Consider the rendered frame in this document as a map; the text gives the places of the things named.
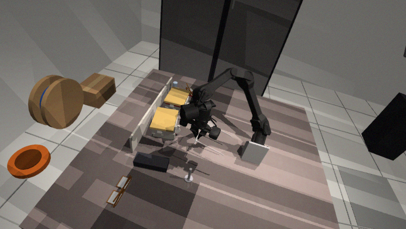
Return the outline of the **white rectangular panel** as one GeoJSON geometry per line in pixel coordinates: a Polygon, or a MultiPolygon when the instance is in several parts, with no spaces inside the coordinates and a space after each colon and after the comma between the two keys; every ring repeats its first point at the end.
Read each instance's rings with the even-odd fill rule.
{"type": "Polygon", "coordinates": [[[153,104],[150,106],[150,108],[144,115],[143,119],[140,121],[138,126],[134,129],[133,133],[129,137],[131,152],[133,152],[136,149],[139,141],[141,140],[150,123],[152,122],[157,107],[161,107],[163,105],[164,99],[169,93],[171,88],[172,88],[172,77],[165,85],[165,87],[162,89],[158,97],[155,99],[153,104]]]}

